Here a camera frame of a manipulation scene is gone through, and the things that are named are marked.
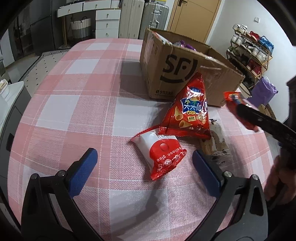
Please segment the person's right hand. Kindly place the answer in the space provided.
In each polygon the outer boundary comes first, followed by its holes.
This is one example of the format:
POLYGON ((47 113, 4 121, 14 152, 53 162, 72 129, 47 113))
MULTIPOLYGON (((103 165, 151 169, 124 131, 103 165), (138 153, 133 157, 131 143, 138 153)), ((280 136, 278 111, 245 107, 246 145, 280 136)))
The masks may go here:
POLYGON ((290 170, 281 166, 280 155, 274 159, 273 166, 266 180, 266 186, 264 187, 265 199, 269 201, 276 194, 276 186, 281 181, 287 186, 281 204, 286 204, 295 198, 295 170, 290 170))

